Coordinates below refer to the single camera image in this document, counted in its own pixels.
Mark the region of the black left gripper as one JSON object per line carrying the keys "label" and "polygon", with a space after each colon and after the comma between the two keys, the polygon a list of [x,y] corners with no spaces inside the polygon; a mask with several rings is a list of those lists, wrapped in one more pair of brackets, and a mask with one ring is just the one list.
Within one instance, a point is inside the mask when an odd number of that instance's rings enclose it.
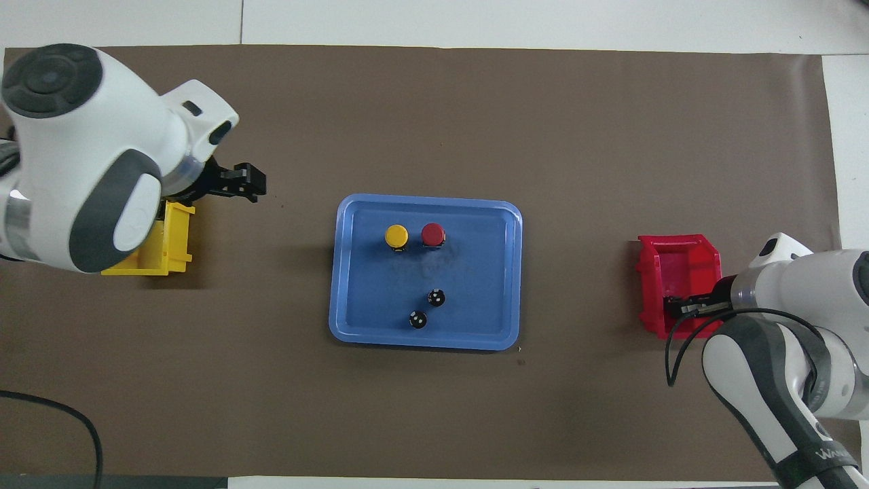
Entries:
{"label": "black left gripper", "polygon": [[[224,177],[225,173],[233,173],[235,177]],[[267,176],[251,163],[239,163],[232,169],[221,167],[214,157],[208,159],[200,176],[183,191],[168,194],[166,200],[180,203],[184,206],[192,206],[207,195],[217,197],[237,197],[247,199],[251,203],[258,203],[259,195],[255,193],[267,192]]]}

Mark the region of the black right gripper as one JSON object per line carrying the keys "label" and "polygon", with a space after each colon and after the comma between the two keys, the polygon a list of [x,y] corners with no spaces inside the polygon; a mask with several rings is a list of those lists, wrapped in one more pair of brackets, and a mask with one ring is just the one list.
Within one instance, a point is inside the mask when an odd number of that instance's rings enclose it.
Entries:
{"label": "black right gripper", "polygon": [[737,278],[738,275],[723,276],[709,294],[680,298],[679,305],[683,306],[682,316],[704,318],[732,310],[732,288]]}

